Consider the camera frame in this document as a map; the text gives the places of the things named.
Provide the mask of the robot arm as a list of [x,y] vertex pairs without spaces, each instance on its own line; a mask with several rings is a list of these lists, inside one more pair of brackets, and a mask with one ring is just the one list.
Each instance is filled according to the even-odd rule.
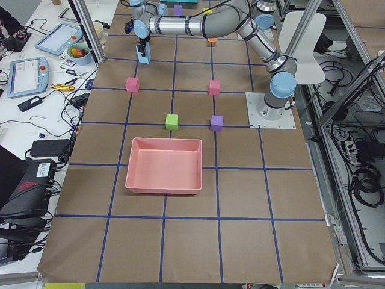
[[133,31],[139,39],[147,40],[152,34],[183,34],[219,38],[238,33],[266,64],[271,75],[269,88],[256,105],[260,117],[279,120],[285,105],[297,86],[294,57],[282,54],[252,18],[248,1],[220,1],[213,12],[189,16],[169,16],[167,6],[153,1],[130,1]]
[[145,13],[150,14],[151,16],[168,15],[168,7],[161,2],[130,0],[129,6],[132,10],[134,19],[139,19]]

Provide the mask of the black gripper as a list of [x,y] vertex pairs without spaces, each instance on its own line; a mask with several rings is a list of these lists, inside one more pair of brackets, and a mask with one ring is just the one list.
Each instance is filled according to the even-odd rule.
[[150,44],[150,36],[147,36],[146,38],[139,38],[137,43]]

